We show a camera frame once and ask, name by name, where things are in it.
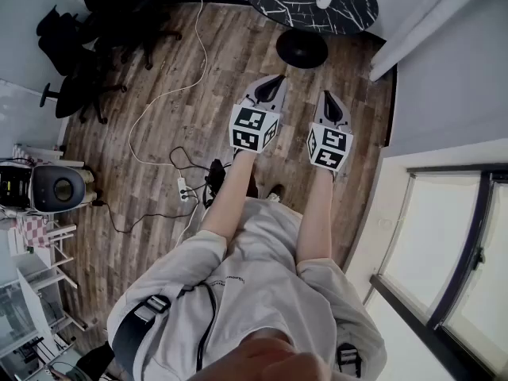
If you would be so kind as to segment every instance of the window frame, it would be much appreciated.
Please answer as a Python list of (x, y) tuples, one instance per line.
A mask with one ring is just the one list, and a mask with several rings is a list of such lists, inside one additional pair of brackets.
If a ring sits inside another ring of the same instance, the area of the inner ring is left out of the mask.
[[(371, 285), (390, 304), (401, 319), (415, 332), (425, 346), (457, 380), (491, 380), (495, 373), (475, 355), (465, 344), (444, 326), (446, 318), (460, 300), (468, 279), (483, 262), (483, 231), (487, 223), (495, 183), (508, 183), (508, 164), (475, 164), (439, 167), (412, 167), (406, 172), (415, 178), (417, 175), (479, 175), (479, 189), (475, 207), (468, 228), (468, 234), (459, 261), (436, 309), (427, 320), (412, 306), (403, 295), (380, 272), (394, 251), (389, 247), (385, 260), (377, 274), (371, 276)], [(403, 209), (407, 207), (411, 190), (406, 192)]]

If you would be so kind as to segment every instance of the black sneaker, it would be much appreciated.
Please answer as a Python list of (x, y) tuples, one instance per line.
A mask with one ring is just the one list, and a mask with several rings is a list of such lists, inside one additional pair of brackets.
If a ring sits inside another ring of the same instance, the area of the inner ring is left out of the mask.
[(272, 187), (272, 189), (270, 190), (270, 193), (267, 196), (267, 200), (269, 200), (271, 202), (280, 203), (281, 199), (284, 196), (285, 190), (286, 190), (286, 188), (284, 187), (284, 185), (281, 185), (280, 183), (278, 183), (277, 185)]

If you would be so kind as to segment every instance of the white t-shirt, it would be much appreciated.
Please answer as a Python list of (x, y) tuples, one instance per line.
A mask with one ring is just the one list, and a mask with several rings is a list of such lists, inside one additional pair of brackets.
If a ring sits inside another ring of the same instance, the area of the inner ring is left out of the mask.
[(156, 321), (138, 350), (135, 380), (185, 380), (195, 374), (198, 343), (213, 317), (210, 296), (205, 287), (177, 296), (201, 281), (217, 301), (204, 368), (250, 333), (273, 328), (297, 351), (317, 354), (337, 371), (337, 346), (352, 344), (362, 360), (362, 379), (377, 378), (386, 362), (383, 338), (340, 268), (331, 259), (295, 265), (300, 221), (284, 205), (248, 198), (231, 253), (226, 255), (224, 237), (200, 231), (157, 260), (108, 319), (112, 344), (121, 321), (140, 301), (154, 294), (171, 301), (167, 318)]

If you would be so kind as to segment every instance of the white cable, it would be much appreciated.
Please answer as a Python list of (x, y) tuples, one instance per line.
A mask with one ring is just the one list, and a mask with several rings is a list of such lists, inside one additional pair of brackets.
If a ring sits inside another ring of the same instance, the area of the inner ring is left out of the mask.
[(192, 218), (194, 217), (194, 214), (196, 213), (196, 210), (198, 209), (199, 207), (199, 198), (198, 196), (196, 195), (196, 191), (194, 189), (192, 189), (191, 187), (186, 187), (188, 190), (192, 191), (192, 193), (194, 193), (194, 196), (196, 197), (196, 206), (194, 208), (194, 212), (192, 212), (192, 215), (190, 216), (190, 220), (189, 220), (189, 224), (187, 225), (187, 227), (185, 229), (183, 229), (183, 231), (180, 233), (179, 237), (178, 237), (178, 240), (176, 241), (176, 244), (175, 244), (175, 247), (178, 247), (178, 244), (180, 243), (180, 240), (182, 239), (182, 236), (183, 234), (187, 231), (187, 229), (189, 227), (191, 227), (191, 223), (192, 223)]
[(130, 132), (129, 132), (129, 148), (130, 148), (130, 152), (134, 155), (134, 158), (136, 158), (136, 160), (138, 160), (139, 162), (141, 162), (142, 164), (147, 164), (147, 165), (166, 165), (166, 166), (169, 166), (169, 167), (175, 167), (175, 165), (173, 164), (169, 164), (169, 163), (157, 163), (157, 162), (150, 162), (150, 161), (142, 161), (140, 160), (136, 153), (134, 152), (133, 150), (133, 146), (130, 142), (130, 136), (133, 134), (133, 130), (134, 130), (134, 127), (136, 127), (137, 123), (140, 122), (141, 118), (143, 118), (143, 116), (145, 115), (145, 113), (148, 111), (148, 109), (152, 106), (152, 104), (157, 101), (158, 99), (162, 98), (163, 96), (166, 96), (167, 94), (171, 94), (171, 93), (175, 93), (175, 92), (178, 92), (178, 91), (181, 91), (181, 90), (186, 90), (186, 89), (191, 89), (192, 87), (196, 86), (198, 83), (200, 83), (203, 79), (203, 77), (205, 76), (205, 73), (206, 73), (206, 68), (208, 67), (208, 55), (206, 54), (206, 49), (205, 49), (205, 45), (203, 45), (202, 41), (201, 41), (201, 38), (199, 37), (199, 34), (198, 34), (198, 21), (199, 21), (199, 15), (201, 14), (203, 10), (203, 0), (201, 0), (201, 8), (199, 9), (199, 13), (198, 13), (198, 16), (196, 17), (196, 23), (194, 25), (194, 30), (196, 32), (196, 36), (198, 37), (198, 40), (199, 40), (199, 44), (201, 44), (201, 47), (203, 48), (203, 51), (205, 53), (205, 68), (203, 69), (203, 73), (201, 75), (201, 78), (199, 78), (199, 80), (193, 84), (191, 84), (190, 86), (185, 86), (185, 87), (180, 87), (179, 89), (174, 89), (174, 90), (171, 90), (169, 92), (166, 92), (166, 93), (162, 93), (160, 94), (159, 96), (157, 96), (156, 98), (154, 98), (150, 104), (148, 104), (148, 106), (146, 106), (146, 109), (144, 109), (144, 112), (142, 113), (142, 115), (139, 116), (139, 118), (136, 120), (136, 122), (133, 124), (133, 127), (130, 129)]

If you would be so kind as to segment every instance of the baseboard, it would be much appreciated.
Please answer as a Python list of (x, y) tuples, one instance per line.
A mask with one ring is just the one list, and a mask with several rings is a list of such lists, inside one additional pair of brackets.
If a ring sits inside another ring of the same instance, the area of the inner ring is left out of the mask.
[[(201, 0), (166, 0), (166, 4), (178, 3), (199, 3)], [(239, 6), (250, 6), (247, 0), (203, 0), (204, 3), (236, 4)]]
[(391, 77), (391, 101), (390, 101), (390, 115), (388, 116), (388, 128), (387, 128), (387, 136), (384, 139), (384, 146), (387, 147), (390, 145), (391, 139), (391, 130), (394, 124), (394, 114), (395, 114), (395, 101), (397, 98), (397, 64), (394, 65), (390, 70)]
[[(166, 0), (166, 4), (169, 6), (171, 4), (179, 4), (179, 3), (199, 3), (201, 0)], [(251, 3), (249, 3), (247, 0), (203, 0), (204, 3), (220, 3), (220, 4), (236, 4), (239, 6), (251, 6)], [(371, 40), (373, 40), (376, 43), (384, 44), (387, 42), (381, 37), (378, 37), (377, 35), (370, 33), (368, 31), (362, 31), (361, 33), (358, 33), (357, 35), (360, 35), (362, 37), (367, 37)]]

